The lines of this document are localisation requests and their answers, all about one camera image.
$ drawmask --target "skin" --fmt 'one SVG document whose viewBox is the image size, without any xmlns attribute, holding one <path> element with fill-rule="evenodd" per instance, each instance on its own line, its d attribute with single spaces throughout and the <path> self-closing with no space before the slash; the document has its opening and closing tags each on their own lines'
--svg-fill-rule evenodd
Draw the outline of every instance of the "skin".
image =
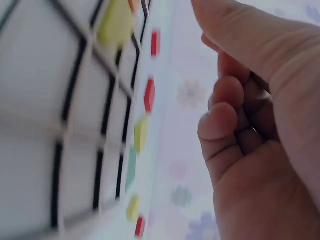
<svg viewBox="0 0 320 240">
<path fill-rule="evenodd" d="M 192 5 L 218 53 L 198 136 L 221 239 L 320 239 L 320 28 L 233 0 Z"/>
</svg>

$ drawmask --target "green tile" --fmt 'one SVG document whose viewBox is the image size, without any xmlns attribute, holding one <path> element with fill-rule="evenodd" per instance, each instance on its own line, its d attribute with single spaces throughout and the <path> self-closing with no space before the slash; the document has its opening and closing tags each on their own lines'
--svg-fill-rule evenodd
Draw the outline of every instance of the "green tile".
<svg viewBox="0 0 320 240">
<path fill-rule="evenodd" d="M 128 164 L 128 173 L 126 175 L 126 184 L 125 184 L 126 191 L 131 187 L 132 183 L 135 181 L 136 162 L 137 162 L 137 152 L 133 147 L 131 147 L 130 148 L 129 164 Z"/>
</svg>

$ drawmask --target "yellow tile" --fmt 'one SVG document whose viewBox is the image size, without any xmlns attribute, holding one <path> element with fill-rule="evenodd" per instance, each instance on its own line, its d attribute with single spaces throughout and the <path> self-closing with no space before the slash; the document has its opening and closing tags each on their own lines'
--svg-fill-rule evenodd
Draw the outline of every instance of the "yellow tile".
<svg viewBox="0 0 320 240">
<path fill-rule="evenodd" d="M 140 214 L 140 199 L 138 196 L 133 196 L 131 198 L 129 207 L 126 210 L 126 219 L 129 222 L 137 221 Z"/>
<path fill-rule="evenodd" d="M 144 150 L 147 143 L 148 120 L 149 117 L 145 115 L 134 126 L 134 148 L 139 154 Z"/>
<path fill-rule="evenodd" d="M 130 39 L 134 24 L 135 17 L 128 0 L 111 0 L 98 32 L 98 39 L 104 46 L 122 46 Z"/>
</svg>

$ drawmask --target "red tile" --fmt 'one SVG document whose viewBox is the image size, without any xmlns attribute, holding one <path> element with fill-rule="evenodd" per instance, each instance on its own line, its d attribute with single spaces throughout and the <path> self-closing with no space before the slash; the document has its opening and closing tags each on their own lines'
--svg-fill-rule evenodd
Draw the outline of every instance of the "red tile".
<svg viewBox="0 0 320 240">
<path fill-rule="evenodd" d="M 149 78 L 144 94 L 144 106 L 147 113 L 151 113 L 154 108 L 155 96 L 155 81 L 153 78 Z"/>
<path fill-rule="evenodd" d="M 138 222 L 136 223 L 136 228 L 135 228 L 135 237 L 136 238 L 142 239 L 144 237 L 145 225 L 146 225 L 146 220 L 142 215 L 140 215 Z"/>
<path fill-rule="evenodd" d="M 151 56 L 157 57 L 160 53 L 161 33 L 159 30 L 152 32 L 151 38 Z"/>
</svg>

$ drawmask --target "floral fabric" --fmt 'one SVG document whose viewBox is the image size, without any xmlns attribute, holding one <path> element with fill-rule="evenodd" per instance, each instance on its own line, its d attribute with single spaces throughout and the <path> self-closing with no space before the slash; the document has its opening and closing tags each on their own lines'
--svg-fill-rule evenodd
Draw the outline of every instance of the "floral fabric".
<svg viewBox="0 0 320 240">
<path fill-rule="evenodd" d="M 320 24 L 316 0 L 241 0 L 269 14 Z M 218 78 L 217 54 L 201 42 L 190 1 L 175 0 L 171 79 L 148 222 L 149 240 L 219 240 L 213 188 L 197 128 Z"/>
</svg>

